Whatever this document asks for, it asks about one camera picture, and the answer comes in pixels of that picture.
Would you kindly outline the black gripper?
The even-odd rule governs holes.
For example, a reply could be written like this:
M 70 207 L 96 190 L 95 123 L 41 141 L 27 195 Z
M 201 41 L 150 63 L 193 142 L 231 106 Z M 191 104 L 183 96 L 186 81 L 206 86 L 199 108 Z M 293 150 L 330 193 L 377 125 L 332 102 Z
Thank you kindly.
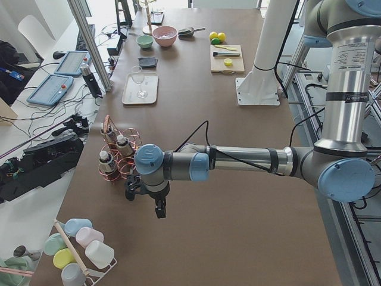
M 166 186 L 161 191 L 148 191 L 148 195 L 155 200 L 155 213 L 158 219 L 166 217 L 166 196 L 170 192 L 170 187 Z

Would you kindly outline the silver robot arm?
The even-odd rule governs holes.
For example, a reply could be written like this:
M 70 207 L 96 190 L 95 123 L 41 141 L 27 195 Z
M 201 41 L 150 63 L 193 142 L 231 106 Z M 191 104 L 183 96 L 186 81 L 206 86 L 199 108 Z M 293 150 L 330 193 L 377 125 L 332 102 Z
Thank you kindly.
M 184 142 L 174 151 L 146 144 L 134 157 L 136 174 L 126 198 L 148 195 L 158 218 L 166 216 L 171 181 L 205 181 L 210 170 L 261 170 L 303 179 L 326 197 L 353 202 L 373 188 L 361 132 L 369 100 L 371 62 L 380 37 L 379 1 L 308 1 L 305 43 L 333 47 L 321 138 L 312 147 L 217 147 Z

